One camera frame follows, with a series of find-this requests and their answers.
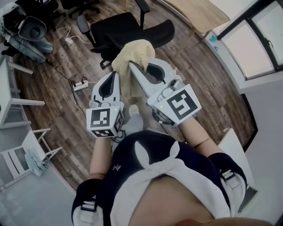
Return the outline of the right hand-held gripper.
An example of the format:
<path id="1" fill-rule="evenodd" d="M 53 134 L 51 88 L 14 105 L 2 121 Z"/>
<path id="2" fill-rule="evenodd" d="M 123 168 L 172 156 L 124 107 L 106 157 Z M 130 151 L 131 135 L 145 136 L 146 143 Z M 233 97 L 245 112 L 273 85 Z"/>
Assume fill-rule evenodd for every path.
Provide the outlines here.
<path id="1" fill-rule="evenodd" d="M 202 108 L 191 85 L 184 84 L 166 61 L 150 57 L 146 70 L 135 62 L 129 67 L 159 124 L 176 127 Z"/>

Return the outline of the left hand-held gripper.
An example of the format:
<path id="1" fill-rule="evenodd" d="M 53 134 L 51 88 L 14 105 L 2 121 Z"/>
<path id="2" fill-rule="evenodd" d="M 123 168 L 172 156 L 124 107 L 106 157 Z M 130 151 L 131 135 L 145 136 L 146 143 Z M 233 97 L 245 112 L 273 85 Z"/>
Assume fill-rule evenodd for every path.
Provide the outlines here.
<path id="1" fill-rule="evenodd" d="M 90 108 L 86 109 L 87 130 L 95 138 L 117 137 L 124 119 L 123 108 L 119 75 L 113 71 L 93 87 Z"/>

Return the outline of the yellow checked clothes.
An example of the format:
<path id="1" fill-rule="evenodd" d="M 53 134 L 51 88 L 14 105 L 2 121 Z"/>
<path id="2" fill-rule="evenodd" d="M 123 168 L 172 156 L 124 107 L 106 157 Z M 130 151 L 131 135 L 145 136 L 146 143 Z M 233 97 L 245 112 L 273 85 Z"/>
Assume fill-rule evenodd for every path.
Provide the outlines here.
<path id="1" fill-rule="evenodd" d="M 145 72 L 149 64 L 149 57 L 155 57 L 155 50 L 149 41 L 141 39 L 125 44 L 112 61 L 113 70 L 119 74 L 122 101 L 128 102 L 131 98 L 140 96 L 136 91 L 136 83 L 131 79 L 129 63 L 136 63 Z"/>

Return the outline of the black swivel chair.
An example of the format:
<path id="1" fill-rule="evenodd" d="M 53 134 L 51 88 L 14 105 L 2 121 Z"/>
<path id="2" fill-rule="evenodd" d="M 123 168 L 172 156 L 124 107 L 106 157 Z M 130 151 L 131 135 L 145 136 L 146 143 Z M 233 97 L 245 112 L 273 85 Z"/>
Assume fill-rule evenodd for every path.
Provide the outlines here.
<path id="1" fill-rule="evenodd" d="M 171 20 L 144 29 L 145 14 L 150 12 L 145 0 L 135 0 L 140 8 L 140 23 L 130 12 L 114 15 L 88 25 L 84 15 L 77 17 L 80 32 L 87 36 L 93 48 L 91 52 L 99 53 L 102 57 L 101 69 L 105 69 L 117 57 L 125 44 L 145 39 L 153 48 L 159 48 L 170 42 L 175 35 L 175 28 Z"/>

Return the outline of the person's left forearm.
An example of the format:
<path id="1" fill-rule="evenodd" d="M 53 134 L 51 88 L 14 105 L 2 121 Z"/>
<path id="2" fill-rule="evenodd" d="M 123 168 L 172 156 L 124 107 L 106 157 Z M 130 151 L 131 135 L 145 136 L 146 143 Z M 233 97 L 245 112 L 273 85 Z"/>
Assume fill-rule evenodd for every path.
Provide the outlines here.
<path id="1" fill-rule="evenodd" d="M 90 179 L 102 180 L 112 161 L 111 138 L 96 138 L 90 164 Z"/>

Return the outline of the person's right forearm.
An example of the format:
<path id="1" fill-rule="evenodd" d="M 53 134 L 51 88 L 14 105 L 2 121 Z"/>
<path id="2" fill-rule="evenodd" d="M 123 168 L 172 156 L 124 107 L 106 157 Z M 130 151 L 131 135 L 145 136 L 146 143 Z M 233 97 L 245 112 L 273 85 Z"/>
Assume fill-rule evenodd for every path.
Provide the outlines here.
<path id="1" fill-rule="evenodd" d="M 186 119 L 178 127 L 187 144 L 194 147 L 200 154 L 209 157 L 215 153 L 224 153 L 195 118 Z"/>

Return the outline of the black office chair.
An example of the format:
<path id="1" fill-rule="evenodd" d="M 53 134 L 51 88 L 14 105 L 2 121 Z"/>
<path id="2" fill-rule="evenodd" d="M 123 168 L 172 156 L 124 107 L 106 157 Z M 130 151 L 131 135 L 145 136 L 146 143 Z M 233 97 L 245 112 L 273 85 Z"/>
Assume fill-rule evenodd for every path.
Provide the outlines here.
<path id="1" fill-rule="evenodd" d="M 54 20 L 61 16 L 66 17 L 65 12 L 58 10 L 59 4 L 56 0 L 16 0 L 15 3 L 24 9 L 27 16 L 41 20 L 53 31 L 57 30 Z"/>
<path id="2" fill-rule="evenodd" d="M 76 12 L 79 12 L 79 15 L 82 15 L 87 9 L 95 11 L 97 14 L 100 13 L 100 9 L 93 6 L 93 4 L 98 4 L 99 0 L 60 0 L 60 2 L 65 10 L 76 8 L 68 14 L 69 18 L 72 18 L 73 14 Z"/>

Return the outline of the white slatted chair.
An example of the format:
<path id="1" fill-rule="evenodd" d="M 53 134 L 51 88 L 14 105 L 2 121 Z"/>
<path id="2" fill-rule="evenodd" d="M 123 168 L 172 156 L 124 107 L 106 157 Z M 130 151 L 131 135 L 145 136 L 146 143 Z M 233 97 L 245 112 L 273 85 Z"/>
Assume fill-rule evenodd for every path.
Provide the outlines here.
<path id="1" fill-rule="evenodd" d="M 25 153 L 29 148 L 35 149 L 40 160 L 47 163 L 58 151 L 62 150 L 62 147 L 53 150 L 49 147 L 44 137 L 49 131 L 50 128 L 31 130 L 20 146 L 1 152 L 14 180 L 31 172 L 25 159 Z"/>

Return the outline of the white power strip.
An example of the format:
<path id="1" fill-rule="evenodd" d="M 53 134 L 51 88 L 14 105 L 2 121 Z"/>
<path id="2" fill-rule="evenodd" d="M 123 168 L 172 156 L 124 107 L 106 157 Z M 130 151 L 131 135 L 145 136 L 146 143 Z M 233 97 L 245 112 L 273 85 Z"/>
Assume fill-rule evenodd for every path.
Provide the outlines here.
<path id="1" fill-rule="evenodd" d="M 89 82 L 86 80 L 84 82 L 73 84 L 72 88 L 74 91 L 79 91 L 79 90 L 87 88 L 88 86 L 89 86 Z"/>

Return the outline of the person's white shoe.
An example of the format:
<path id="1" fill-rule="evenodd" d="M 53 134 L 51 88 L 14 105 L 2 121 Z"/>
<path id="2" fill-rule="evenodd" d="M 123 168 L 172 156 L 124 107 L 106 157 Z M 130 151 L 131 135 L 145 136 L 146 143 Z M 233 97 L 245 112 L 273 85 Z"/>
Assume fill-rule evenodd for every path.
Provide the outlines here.
<path id="1" fill-rule="evenodd" d="M 128 112 L 129 112 L 129 116 L 132 117 L 133 115 L 139 115 L 139 108 L 136 104 L 134 105 L 131 105 L 129 108 L 128 108 Z"/>

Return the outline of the person's navy white shirt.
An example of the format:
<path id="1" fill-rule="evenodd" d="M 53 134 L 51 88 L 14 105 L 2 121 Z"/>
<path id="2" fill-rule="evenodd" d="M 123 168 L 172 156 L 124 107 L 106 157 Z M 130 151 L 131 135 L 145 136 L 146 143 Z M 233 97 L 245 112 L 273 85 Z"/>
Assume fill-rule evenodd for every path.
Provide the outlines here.
<path id="1" fill-rule="evenodd" d="M 229 155 L 206 157 L 168 135 L 144 130 L 119 143 L 104 179 L 78 186 L 73 225 L 128 226 L 151 180 L 159 176 L 179 181 L 214 218 L 235 216 L 247 187 L 243 170 Z"/>

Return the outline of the light wooden table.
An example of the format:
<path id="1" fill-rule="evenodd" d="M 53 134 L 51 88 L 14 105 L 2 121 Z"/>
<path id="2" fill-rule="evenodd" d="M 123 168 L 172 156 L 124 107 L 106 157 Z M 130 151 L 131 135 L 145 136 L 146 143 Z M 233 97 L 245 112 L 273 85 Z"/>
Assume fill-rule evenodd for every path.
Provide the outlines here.
<path id="1" fill-rule="evenodd" d="M 210 0 L 156 0 L 183 20 L 194 32 L 202 34 L 202 41 L 209 33 L 230 21 L 226 13 Z"/>

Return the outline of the black framed window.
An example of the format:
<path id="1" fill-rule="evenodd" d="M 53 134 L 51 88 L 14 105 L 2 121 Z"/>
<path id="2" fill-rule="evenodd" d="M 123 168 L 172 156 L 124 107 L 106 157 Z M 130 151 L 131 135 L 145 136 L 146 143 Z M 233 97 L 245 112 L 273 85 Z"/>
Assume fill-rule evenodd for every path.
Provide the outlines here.
<path id="1" fill-rule="evenodd" d="M 256 0 L 217 39 L 246 80 L 283 71 L 283 0 Z"/>

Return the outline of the white table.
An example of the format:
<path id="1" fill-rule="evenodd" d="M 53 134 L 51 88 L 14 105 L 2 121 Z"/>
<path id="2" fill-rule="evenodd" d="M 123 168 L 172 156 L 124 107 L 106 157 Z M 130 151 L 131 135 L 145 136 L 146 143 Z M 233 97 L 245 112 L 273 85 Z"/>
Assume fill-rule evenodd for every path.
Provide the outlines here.
<path id="1" fill-rule="evenodd" d="M 25 68 L 19 64 L 15 64 L 13 62 L 4 59 L 0 66 L 0 129 L 6 128 L 15 128 L 15 127 L 22 127 L 22 126 L 30 126 L 31 121 L 18 121 L 18 122 L 10 122 L 5 123 L 5 120 L 8 116 L 8 112 L 12 109 L 12 105 L 19 105 L 19 108 L 15 108 L 17 110 L 23 110 L 24 105 L 32 105 L 32 106 L 44 106 L 44 101 L 37 101 L 37 100 L 29 100 L 29 99 L 20 99 L 20 98 L 13 98 L 11 92 L 20 93 L 20 90 L 15 88 L 10 88 L 9 83 L 9 72 L 11 71 L 10 68 L 13 70 L 19 70 L 25 72 L 27 74 L 32 75 L 34 72 L 28 68 Z"/>

